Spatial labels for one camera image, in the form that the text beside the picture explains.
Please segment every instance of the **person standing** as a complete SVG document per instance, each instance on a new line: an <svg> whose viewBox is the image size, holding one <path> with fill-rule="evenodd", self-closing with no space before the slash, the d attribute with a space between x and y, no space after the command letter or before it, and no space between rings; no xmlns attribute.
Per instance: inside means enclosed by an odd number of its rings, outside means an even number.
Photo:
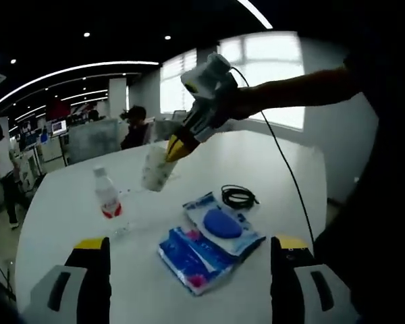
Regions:
<svg viewBox="0 0 405 324"><path fill-rule="evenodd" d="M19 203L25 209L30 206L30 201L20 192L14 178L14 169L18 165L11 153L10 142L3 135L0 126L0 183L3 187L5 206L9 215L11 229L16 229L20 224L16 218L15 204Z"/></svg>

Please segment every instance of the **floor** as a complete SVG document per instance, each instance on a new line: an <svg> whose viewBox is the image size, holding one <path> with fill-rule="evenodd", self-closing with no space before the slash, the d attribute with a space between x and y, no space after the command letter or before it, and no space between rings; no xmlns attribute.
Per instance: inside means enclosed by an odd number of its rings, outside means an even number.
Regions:
<svg viewBox="0 0 405 324"><path fill-rule="evenodd" d="M327 205L327 225L335 218L338 211L338 207L330 204ZM9 228L7 212L0 212L0 257L3 260L3 264L9 267L12 287L15 287L15 259L18 249L18 240L20 239L21 234L21 227L25 216L25 211L20 206L17 206L17 216L20 226L17 229L11 230Z"/></svg>

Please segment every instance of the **black cable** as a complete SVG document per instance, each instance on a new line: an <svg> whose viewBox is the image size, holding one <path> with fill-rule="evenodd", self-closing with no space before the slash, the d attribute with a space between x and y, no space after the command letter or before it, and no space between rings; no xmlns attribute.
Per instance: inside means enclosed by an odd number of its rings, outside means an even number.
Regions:
<svg viewBox="0 0 405 324"><path fill-rule="evenodd" d="M243 80L245 81L246 85L249 86L249 83L248 83L248 81L246 80L246 78L244 77L244 75L242 74L242 72L240 72L240 71L239 71L237 68L235 68L235 67L233 67L232 69L233 69L233 70L236 70L237 73L239 73L239 75L243 78ZM285 158L284 152L282 152L281 147L280 147L279 143L277 142L277 138L276 138L275 132L271 129L271 126L270 126L269 121L267 120L267 118L265 117L265 115L264 115L263 112L261 112L261 114L262 114L263 117L264 117L265 123L267 124L267 126L269 126L270 133L271 133L271 135L273 136L273 138L275 139L276 146L277 146L277 148L279 149L279 152L281 153L282 159L285 161L285 164L286 164L288 170L290 171L290 174L291 174L291 177L292 177L292 179L293 179L293 181L294 181L294 184L296 185L298 197L300 198L300 202L302 203L302 208L303 208L303 211L304 211L304 216L306 217L306 222L307 222L308 230L309 230L309 234L310 234L310 240L312 241L312 248L313 248L314 253L315 253L315 249L314 249L315 240L314 240L314 238L313 238L313 232L312 232L312 228L311 228L311 223L310 223L310 221L309 221L309 216L308 216L308 212L306 211L306 207L304 206L304 201L303 201L302 193L300 192L300 188L298 187L296 177L294 177L294 173L293 173L292 170L291 170L290 164L288 163L287 159Z"/></svg>
<svg viewBox="0 0 405 324"><path fill-rule="evenodd" d="M235 184L226 184L222 186L222 201L232 209L250 209L254 203L259 204L255 195L245 187Z"/></svg>
<svg viewBox="0 0 405 324"><path fill-rule="evenodd" d="M3 278L5 278L6 284L7 284L7 288L3 286L3 289L6 291L6 294L9 296L9 298L11 298L12 300L16 300L14 291L12 290L12 286L10 284L9 277L7 277L5 275L5 273L3 272L3 270L1 270L1 268L0 268L0 272L1 272L1 275L3 276Z"/></svg>

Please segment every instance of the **bottle cap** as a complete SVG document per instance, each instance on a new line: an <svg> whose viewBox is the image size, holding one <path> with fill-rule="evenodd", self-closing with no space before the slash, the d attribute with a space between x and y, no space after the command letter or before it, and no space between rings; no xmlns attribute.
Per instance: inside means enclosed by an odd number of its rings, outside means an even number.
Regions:
<svg viewBox="0 0 405 324"><path fill-rule="evenodd" d="M107 175L107 170L105 170L105 168L101 166L94 167L93 171L94 175L97 177L104 177Z"/></svg>

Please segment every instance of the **hand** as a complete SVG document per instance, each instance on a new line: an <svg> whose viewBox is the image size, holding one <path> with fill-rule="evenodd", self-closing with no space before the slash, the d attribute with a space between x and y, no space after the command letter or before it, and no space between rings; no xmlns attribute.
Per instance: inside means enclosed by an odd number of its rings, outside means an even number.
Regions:
<svg viewBox="0 0 405 324"><path fill-rule="evenodd" d="M243 120L259 110L252 104L252 88L239 88L220 100L215 116L215 127L222 126L227 120Z"/></svg>

